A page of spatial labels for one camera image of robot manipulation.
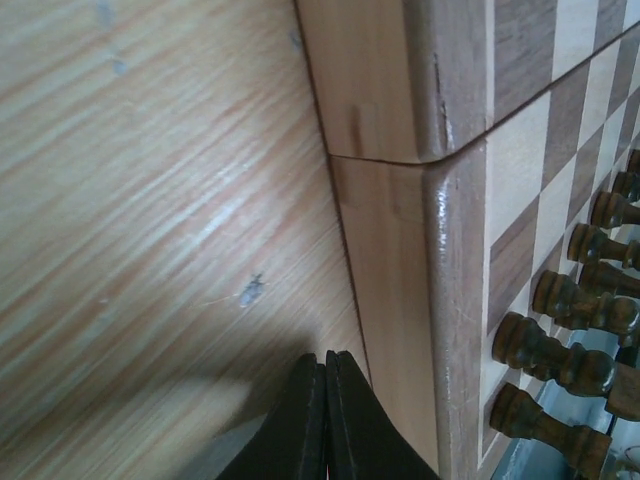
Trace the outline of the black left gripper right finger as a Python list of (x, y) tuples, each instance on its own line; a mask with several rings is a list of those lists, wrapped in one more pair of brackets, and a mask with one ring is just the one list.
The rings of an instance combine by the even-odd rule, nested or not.
[(352, 354), (326, 354), (331, 479), (436, 479), (387, 416)]

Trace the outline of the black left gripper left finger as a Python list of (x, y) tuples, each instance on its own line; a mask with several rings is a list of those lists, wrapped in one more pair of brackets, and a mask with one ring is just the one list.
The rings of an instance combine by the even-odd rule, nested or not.
[(326, 418), (326, 367), (304, 354), (261, 427), (219, 477), (324, 479)]

